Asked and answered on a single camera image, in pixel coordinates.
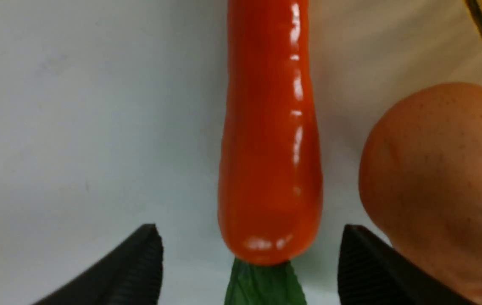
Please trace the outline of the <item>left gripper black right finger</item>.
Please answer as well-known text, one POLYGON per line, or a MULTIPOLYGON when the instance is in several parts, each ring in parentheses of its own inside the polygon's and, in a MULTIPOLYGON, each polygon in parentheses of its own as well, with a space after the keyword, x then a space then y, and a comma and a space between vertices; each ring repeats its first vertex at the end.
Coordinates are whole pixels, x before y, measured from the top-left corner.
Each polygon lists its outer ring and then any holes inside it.
POLYGON ((342 305, 471 305, 368 228, 344 226, 337 269, 342 305))

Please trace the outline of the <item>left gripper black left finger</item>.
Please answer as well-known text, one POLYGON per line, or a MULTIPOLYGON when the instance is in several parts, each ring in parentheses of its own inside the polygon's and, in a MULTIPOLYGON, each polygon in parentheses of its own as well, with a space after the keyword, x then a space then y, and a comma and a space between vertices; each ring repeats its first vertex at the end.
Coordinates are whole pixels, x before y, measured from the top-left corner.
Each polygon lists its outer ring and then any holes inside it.
POLYGON ((163 281, 162 238, 143 224, 76 278, 39 305, 156 305, 163 281))

